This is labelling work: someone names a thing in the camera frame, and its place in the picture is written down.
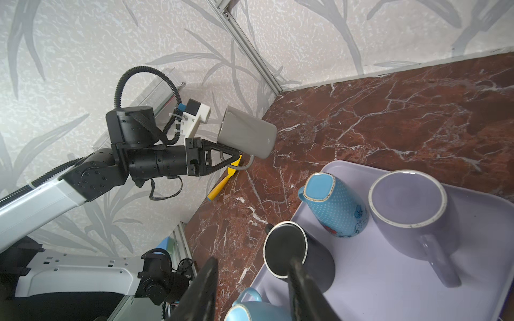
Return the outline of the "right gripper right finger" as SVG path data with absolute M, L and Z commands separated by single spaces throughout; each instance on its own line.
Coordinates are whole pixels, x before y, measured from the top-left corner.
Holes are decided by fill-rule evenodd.
M 290 260 L 287 282 L 293 320 L 340 320 L 297 258 Z

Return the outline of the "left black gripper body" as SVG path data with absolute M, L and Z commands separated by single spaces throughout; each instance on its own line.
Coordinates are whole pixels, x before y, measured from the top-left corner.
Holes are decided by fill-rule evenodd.
M 203 177 L 213 173 L 212 146 L 213 142 L 201 138 L 185 140 L 187 174 L 189 176 Z

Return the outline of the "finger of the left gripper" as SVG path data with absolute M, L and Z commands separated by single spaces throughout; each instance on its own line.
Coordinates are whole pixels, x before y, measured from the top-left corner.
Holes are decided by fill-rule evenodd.
M 213 163 L 212 159 L 212 151 L 219 152 L 220 156 L 222 155 L 230 155 L 228 160 L 221 160 L 216 165 Z M 237 161 L 240 157 L 240 151 L 235 148 L 227 147 L 223 144 L 218 144 L 211 142 L 209 140 L 202 139 L 202 160 L 200 163 L 200 174 L 201 175 L 210 175 L 227 167 L 232 164 L 234 161 Z

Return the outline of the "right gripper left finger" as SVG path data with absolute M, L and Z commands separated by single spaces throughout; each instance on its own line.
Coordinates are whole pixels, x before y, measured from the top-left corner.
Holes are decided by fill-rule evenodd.
M 214 320 L 218 276 L 218 260 L 211 257 L 167 320 Z

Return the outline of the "grey mug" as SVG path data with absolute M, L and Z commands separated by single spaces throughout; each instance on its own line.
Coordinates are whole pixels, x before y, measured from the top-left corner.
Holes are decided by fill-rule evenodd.
M 228 168 L 243 171 L 254 158 L 266 159 L 274 149 L 277 127 L 251 114 L 228 106 L 217 137 L 217 143 L 235 148 L 250 155 L 249 163 L 243 167 L 228 165 Z

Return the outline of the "lavender mug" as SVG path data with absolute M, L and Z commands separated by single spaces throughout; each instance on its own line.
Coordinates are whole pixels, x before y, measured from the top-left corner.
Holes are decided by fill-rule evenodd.
M 460 246 L 459 217 L 442 183 L 420 171 L 392 171 L 373 182 L 368 203 L 394 249 L 428 262 L 447 288 L 461 286 L 451 259 Z

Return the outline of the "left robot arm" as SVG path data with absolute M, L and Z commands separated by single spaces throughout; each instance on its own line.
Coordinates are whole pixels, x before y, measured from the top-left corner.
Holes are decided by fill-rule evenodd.
M 69 210 L 89 203 L 132 179 L 136 186 L 165 177 L 202 177 L 236 161 L 240 151 L 224 144 L 186 136 L 172 139 L 157 127 L 149 106 L 122 107 L 128 80 L 140 73 L 164 81 L 163 72 L 149 66 L 127 70 L 120 78 L 114 108 L 106 121 L 110 148 L 64 163 L 1 200 L 1 299 L 50 293 L 110 292 L 148 298 L 155 305 L 176 304 L 190 279 L 173 267 L 161 248 L 136 258 L 99 258 L 48 251 L 30 234 Z M 216 165 L 211 153 L 228 155 Z

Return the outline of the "light blue mug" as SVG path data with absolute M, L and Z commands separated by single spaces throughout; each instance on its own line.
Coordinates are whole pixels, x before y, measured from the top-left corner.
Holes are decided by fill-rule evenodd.
M 254 288 L 247 288 L 241 292 L 224 319 L 227 321 L 292 320 L 285 309 L 264 302 L 260 293 Z

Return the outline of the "black mug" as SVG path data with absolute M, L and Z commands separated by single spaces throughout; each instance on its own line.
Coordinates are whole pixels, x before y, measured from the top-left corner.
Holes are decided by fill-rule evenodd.
M 284 282 L 288 280 L 290 261 L 298 259 L 322 291 L 335 280 L 335 261 L 330 251 L 298 223 L 283 221 L 265 227 L 264 263 L 268 271 Z

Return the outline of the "blue dotted square mug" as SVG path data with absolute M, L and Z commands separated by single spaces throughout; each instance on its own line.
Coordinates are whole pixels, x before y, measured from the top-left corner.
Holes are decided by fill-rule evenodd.
M 360 234 L 369 221 L 365 203 L 356 192 L 330 173 L 314 173 L 298 190 L 322 227 L 339 238 Z

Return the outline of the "yellow spatula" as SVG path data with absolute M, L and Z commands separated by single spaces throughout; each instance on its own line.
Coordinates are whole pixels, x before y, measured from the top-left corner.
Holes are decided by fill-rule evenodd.
M 210 201 L 213 201 L 221 192 L 221 190 L 226 186 L 227 182 L 230 180 L 232 176 L 236 174 L 238 170 L 233 169 L 231 167 L 227 168 L 227 175 L 211 190 L 211 192 L 207 195 L 207 198 Z

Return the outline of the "blue sponge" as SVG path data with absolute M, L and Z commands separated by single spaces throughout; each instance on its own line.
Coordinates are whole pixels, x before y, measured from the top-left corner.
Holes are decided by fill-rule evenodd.
M 177 242 L 174 238 L 167 237 L 157 246 L 157 248 L 166 250 L 171 254 L 174 253 L 176 245 Z

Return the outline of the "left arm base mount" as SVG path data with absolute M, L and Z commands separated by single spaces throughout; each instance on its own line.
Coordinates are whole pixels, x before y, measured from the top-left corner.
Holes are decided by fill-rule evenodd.
M 161 248 L 144 253 L 143 270 L 137 274 L 139 286 L 135 298 L 149 298 L 154 305 L 172 304 L 182 299 L 190 279 L 172 268 L 171 256 Z

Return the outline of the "aluminium frame rail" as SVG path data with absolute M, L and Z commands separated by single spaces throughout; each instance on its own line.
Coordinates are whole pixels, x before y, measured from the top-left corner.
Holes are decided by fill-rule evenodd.
M 215 15 L 220 20 L 221 24 L 225 27 L 228 33 L 232 36 L 234 41 L 239 45 L 240 49 L 244 52 L 246 57 L 251 61 L 252 65 L 257 69 L 258 73 L 263 77 L 267 85 L 271 88 L 275 95 L 283 92 L 281 85 L 273 76 L 266 65 L 264 59 L 258 53 L 256 48 L 252 45 L 249 38 L 246 36 L 242 28 L 239 26 L 235 17 L 230 12 L 230 5 L 232 1 L 214 1 L 207 0 L 207 4 L 214 11 Z

